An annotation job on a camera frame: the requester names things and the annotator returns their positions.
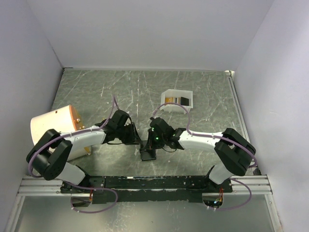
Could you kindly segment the black leather card holder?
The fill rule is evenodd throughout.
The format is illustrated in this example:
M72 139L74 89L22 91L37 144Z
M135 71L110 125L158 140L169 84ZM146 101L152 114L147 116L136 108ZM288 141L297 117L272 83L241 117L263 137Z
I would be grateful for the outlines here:
M155 149L141 149L140 159L142 161L156 160L156 150Z

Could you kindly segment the white card tray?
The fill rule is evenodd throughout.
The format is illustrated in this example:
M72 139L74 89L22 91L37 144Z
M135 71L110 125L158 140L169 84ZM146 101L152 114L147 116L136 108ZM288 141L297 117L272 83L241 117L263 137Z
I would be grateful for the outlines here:
M183 106L188 112L193 109L193 91L190 90L177 90L177 89L168 89L161 94L161 105L165 104L165 98L174 97L174 103L180 105L180 98L185 97L188 98L190 101L189 106ZM169 113L184 113L185 110L182 109L180 106L174 104L167 104L160 107L160 110Z

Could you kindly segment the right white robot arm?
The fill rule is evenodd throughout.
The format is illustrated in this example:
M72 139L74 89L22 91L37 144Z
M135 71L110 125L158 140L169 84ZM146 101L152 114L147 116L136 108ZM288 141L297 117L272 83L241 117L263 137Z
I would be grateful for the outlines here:
M255 148L232 128L217 133L174 129L164 119L152 117L145 148L156 150L165 146L173 150L215 151L220 163L211 168L205 180L205 188L210 192L216 192L225 180L234 175L245 176L256 153Z

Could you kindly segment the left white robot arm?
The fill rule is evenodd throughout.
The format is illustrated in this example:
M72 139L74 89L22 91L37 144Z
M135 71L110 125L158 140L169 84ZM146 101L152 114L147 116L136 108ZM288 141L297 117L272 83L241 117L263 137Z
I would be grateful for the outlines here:
M72 133L47 130L26 157L28 171L45 180L60 179L72 184L79 193L89 190L90 180L81 168L68 162L71 153L118 139L124 145L142 145L135 124L128 113L116 110L111 118L90 128Z

